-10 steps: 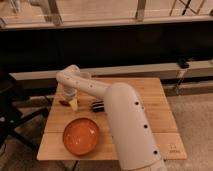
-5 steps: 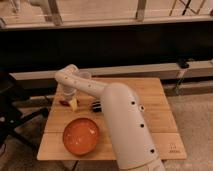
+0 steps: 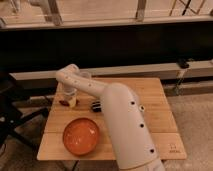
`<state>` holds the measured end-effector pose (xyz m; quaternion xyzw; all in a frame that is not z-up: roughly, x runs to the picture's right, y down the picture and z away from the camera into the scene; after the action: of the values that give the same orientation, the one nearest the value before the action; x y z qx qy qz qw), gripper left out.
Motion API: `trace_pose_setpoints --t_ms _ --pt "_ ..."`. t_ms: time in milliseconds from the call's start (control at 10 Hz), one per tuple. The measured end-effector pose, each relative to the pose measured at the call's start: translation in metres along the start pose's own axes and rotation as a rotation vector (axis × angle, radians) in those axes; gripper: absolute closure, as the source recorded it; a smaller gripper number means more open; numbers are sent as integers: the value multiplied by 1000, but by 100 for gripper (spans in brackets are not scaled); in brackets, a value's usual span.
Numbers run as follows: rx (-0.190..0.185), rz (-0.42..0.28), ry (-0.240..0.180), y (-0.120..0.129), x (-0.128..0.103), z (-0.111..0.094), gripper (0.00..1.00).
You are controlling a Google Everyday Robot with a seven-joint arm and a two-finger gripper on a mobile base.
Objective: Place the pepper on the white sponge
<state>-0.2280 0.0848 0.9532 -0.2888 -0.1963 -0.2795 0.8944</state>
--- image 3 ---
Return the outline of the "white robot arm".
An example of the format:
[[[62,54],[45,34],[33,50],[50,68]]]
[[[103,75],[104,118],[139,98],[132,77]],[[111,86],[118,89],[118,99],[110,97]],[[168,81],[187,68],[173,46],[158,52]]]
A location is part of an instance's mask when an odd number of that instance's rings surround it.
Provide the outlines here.
[[[122,171],[165,171],[145,123],[137,94],[122,83],[84,78],[75,64],[56,72],[56,80],[99,99],[118,167]]]

